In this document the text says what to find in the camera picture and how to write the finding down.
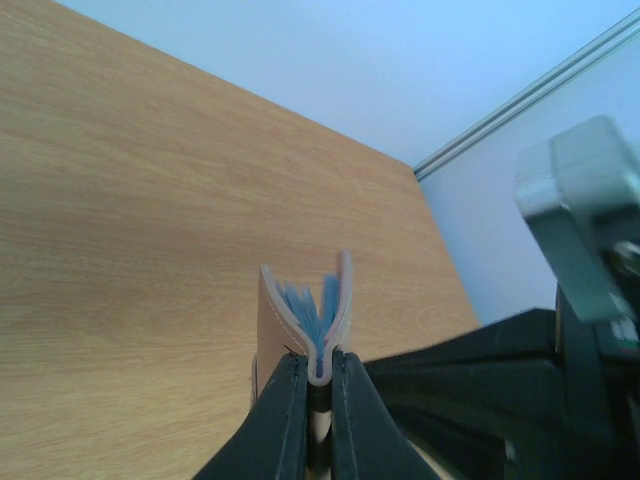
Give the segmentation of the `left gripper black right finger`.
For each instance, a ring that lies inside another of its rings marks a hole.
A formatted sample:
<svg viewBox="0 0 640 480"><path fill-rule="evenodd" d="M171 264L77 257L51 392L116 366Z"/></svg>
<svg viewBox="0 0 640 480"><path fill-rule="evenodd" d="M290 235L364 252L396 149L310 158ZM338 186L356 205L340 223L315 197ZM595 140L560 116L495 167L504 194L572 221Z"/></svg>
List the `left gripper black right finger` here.
<svg viewBox="0 0 640 480"><path fill-rule="evenodd" d="M331 475L334 479L436 479L396 426L364 364L333 354Z"/></svg>

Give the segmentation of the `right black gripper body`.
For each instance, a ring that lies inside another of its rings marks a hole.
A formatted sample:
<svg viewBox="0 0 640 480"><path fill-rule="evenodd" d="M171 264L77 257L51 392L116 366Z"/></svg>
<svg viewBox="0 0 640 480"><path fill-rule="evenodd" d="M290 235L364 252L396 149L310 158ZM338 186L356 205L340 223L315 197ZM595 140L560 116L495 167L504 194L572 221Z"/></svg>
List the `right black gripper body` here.
<svg viewBox="0 0 640 480"><path fill-rule="evenodd" d="M639 332L563 295L365 365L400 430L462 479L635 479Z"/></svg>

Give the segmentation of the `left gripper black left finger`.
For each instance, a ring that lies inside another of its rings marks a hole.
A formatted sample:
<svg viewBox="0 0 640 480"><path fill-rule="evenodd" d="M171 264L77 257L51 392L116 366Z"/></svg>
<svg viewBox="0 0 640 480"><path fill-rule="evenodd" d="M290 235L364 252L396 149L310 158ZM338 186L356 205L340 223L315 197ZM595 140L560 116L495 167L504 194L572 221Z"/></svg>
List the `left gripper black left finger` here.
<svg viewBox="0 0 640 480"><path fill-rule="evenodd" d="M281 358L242 425L197 479L306 477L307 365L305 356Z"/></svg>

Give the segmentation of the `pink leather card holder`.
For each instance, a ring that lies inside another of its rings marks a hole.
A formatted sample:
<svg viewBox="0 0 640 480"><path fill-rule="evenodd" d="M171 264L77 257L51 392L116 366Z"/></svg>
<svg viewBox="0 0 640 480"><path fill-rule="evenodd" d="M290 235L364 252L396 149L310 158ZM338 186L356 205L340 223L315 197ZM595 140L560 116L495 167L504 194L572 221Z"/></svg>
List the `pink leather card holder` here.
<svg viewBox="0 0 640 480"><path fill-rule="evenodd" d="M284 354L307 358L307 472L312 479L329 479L332 473L333 354L350 349L352 297L353 265L347 251L338 253L335 271L324 276L320 302L309 287L278 281L266 265L259 272L251 402L257 402Z"/></svg>

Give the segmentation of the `right aluminium corner post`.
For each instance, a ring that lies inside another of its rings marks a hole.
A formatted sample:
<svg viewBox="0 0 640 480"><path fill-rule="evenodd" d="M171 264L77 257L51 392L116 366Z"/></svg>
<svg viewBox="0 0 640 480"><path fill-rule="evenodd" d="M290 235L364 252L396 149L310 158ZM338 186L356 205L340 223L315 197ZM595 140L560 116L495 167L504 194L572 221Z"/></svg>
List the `right aluminium corner post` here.
<svg viewBox="0 0 640 480"><path fill-rule="evenodd" d="M414 169L417 182L450 164L527 110L639 36L639 9L588 42L511 99L426 157Z"/></svg>

